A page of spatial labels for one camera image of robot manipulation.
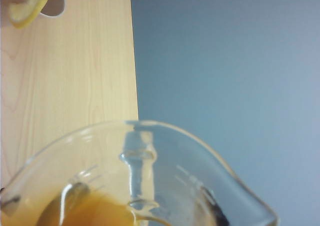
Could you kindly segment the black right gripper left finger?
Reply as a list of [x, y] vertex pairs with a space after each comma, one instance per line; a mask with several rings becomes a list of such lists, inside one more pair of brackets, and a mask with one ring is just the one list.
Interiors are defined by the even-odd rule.
[[21, 187], [3, 187], [0, 191], [0, 209], [7, 216], [13, 216], [21, 205]]

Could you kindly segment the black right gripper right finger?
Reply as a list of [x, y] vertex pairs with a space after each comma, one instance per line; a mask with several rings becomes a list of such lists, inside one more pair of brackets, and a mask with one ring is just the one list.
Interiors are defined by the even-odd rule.
[[205, 188], [201, 188], [202, 195], [204, 196], [204, 200], [207, 204], [207, 208], [209, 209], [213, 220], [215, 221], [215, 225], [227, 226], [229, 225], [229, 221], [224, 215], [223, 211], [219, 207], [218, 203], [213, 198], [212, 194]]

